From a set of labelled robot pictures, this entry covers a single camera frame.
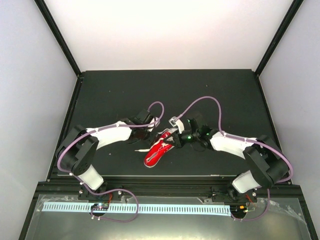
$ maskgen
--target purple cable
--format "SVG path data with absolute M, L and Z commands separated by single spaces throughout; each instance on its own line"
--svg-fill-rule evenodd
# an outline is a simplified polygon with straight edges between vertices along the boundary
M 235 135 L 231 135 L 231 134 L 228 134 L 226 132 L 224 132 L 222 130 L 222 127 L 221 127 L 221 119 L 222 119 L 222 110 L 221 110 L 221 105 L 219 103 L 219 101 L 214 98 L 213 96 L 202 96 L 202 97 L 199 97 L 198 99 L 194 100 L 185 110 L 183 113 L 181 113 L 175 120 L 178 120 L 180 119 L 183 115 L 186 114 L 186 112 L 195 104 L 197 103 L 198 101 L 202 100 L 202 99 L 212 99 L 216 102 L 216 104 L 218 105 L 218 109 L 219 109 L 219 120 L 218 120 L 218 128 L 219 128 L 219 131 L 222 135 L 224 135 L 225 137 L 227 138 L 230 138 L 230 139 L 235 139 L 235 140 L 240 140 L 240 141 L 243 141 L 243 142 L 249 142 L 249 143 L 253 143 L 253 144 L 258 144 L 266 149 L 269 149 L 270 151 L 272 151 L 273 153 L 275 153 L 276 155 L 278 155 L 280 158 L 282 158 L 282 160 L 287 164 L 288 168 L 289 168 L 289 176 L 286 177 L 286 178 L 283 178 L 283 179 L 280 179 L 279 181 L 277 181 L 277 183 L 283 183 L 283 182 L 286 182 L 288 180 L 290 180 L 293 175 L 294 175 L 294 168 L 293 166 L 291 165 L 291 163 L 289 162 L 289 160 L 282 154 L 280 153 L 279 151 L 277 151 L 276 149 L 274 149 L 273 147 L 269 146 L 269 145 L 266 145 L 262 142 L 259 142 L 259 141 L 256 141 L 256 140 L 252 140 L 252 139 L 247 139 L 245 137 L 241 137 L 241 136 L 235 136 Z
M 116 125 L 116 124 L 112 124 L 112 125 L 107 125 L 107 126 L 102 126 L 102 127 L 99 127 L 97 129 L 98 132 L 102 131 L 102 130 L 106 130 L 106 129 L 111 129 L 111 128 L 124 128 L 124 127 L 127 127 L 127 128 L 144 128 L 144 127 L 148 127 L 150 125 L 156 125 L 158 122 L 160 122 L 161 118 L 163 117 L 164 113 L 165 113 L 165 106 L 163 105 L 162 102 L 160 101 L 155 101 L 153 102 L 148 110 L 150 110 L 150 108 L 155 105 L 155 104 L 160 104 L 161 107 L 162 107 L 162 112 L 161 112 L 161 115 L 159 116 L 159 118 L 154 121 L 154 122 L 151 122 L 151 123 L 148 123 L 148 124 L 143 124 L 143 125 L 127 125 L 127 124 L 119 124 L 119 125 Z M 67 146 L 65 148 L 65 150 L 61 153 L 60 157 L 58 158 L 58 161 L 57 161 L 57 167 L 60 171 L 62 172 L 65 172 L 65 173 L 70 173 L 69 171 L 63 169 L 61 167 L 61 161 L 62 159 L 64 158 L 64 156 L 66 155 L 66 153 L 77 143 L 79 142 L 81 139 L 84 139 L 85 137 L 91 135 L 91 134 L 94 134 L 97 132 L 96 130 L 92 130 L 92 131 L 89 131 L 83 135 L 81 135 L 80 137 L 78 137 L 77 139 L 75 139 L 72 143 L 70 143 L 69 146 Z M 78 179 L 80 182 L 82 182 L 82 180 L 77 177 L 77 176 L 74 176 L 76 179 Z M 105 192 L 100 192 L 100 193 L 96 193 L 94 191 L 92 191 L 90 189 L 90 187 L 88 187 L 85 183 L 83 184 L 84 187 L 88 190 L 88 192 L 90 192 L 92 195 L 96 195 L 96 196 L 101 196 L 101 195 L 105 195 L 105 194 L 109 194 L 109 193 L 112 193 L 112 192 L 115 192 L 115 191 L 122 191 L 122 192 L 125 192 L 125 193 L 128 193 L 130 194 L 135 202 L 136 202 L 136 212 L 134 214 L 134 216 L 128 220 L 117 220 L 117 219 L 112 219 L 112 218 L 108 218 L 108 217 L 100 217 L 100 219 L 104 219 L 104 220 L 109 220 L 109 221 L 112 221 L 112 222 L 116 222 L 116 223 L 129 223 L 131 221 L 133 221 L 137 216 L 138 216 L 138 211 L 139 211 L 139 202 L 138 202 L 138 199 L 137 197 L 131 192 L 131 191 L 128 191 L 126 189 L 122 189 L 122 188 L 117 188 L 117 189 L 112 189 L 112 190 L 109 190 L 109 191 L 105 191 Z
M 241 222 L 251 222 L 251 221 L 255 221 L 255 220 L 258 220 L 258 219 L 262 218 L 264 215 L 266 215 L 266 213 L 268 212 L 269 206 L 270 206 L 270 190 L 267 189 L 266 191 L 267 191 L 267 193 L 268 193 L 268 199 L 267 199 L 267 202 L 266 202 L 265 210 L 263 211 L 263 213 L 261 213 L 261 215 L 259 215 L 259 216 L 257 216 L 257 217 L 254 217 L 254 218 L 250 218 L 250 219 L 242 219 L 242 218 L 236 218 L 236 217 L 231 213 L 231 217 L 232 217 L 234 220 L 239 220 L 239 221 L 241 221 Z

